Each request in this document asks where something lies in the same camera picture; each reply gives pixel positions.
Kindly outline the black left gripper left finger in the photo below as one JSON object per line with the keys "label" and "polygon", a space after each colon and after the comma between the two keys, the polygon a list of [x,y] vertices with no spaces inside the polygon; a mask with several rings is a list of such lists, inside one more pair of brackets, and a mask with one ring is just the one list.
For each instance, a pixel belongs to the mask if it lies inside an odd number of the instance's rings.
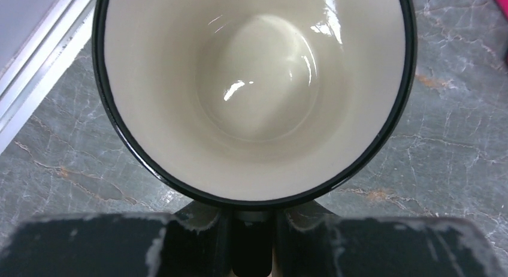
{"label": "black left gripper left finger", "polygon": [[36,216],[1,250],[2,276],[227,276],[231,213],[193,202],[176,213]]}

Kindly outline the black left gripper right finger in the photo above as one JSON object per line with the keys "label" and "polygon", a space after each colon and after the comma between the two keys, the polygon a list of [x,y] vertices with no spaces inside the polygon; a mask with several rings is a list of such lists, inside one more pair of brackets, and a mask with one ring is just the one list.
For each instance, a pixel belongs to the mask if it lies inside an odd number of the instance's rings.
{"label": "black left gripper right finger", "polygon": [[276,213],[278,276],[503,276],[486,237],[447,217],[346,218],[312,201]]}

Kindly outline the white mug black handle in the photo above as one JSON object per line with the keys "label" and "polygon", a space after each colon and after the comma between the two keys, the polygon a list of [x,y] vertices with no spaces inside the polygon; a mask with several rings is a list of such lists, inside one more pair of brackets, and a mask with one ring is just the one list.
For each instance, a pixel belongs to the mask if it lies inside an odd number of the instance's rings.
{"label": "white mug black handle", "polygon": [[412,86],[413,0],[96,0],[98,92],[161,182],[232,212],[232,272],[269,276],[274,212],[388,141]]}

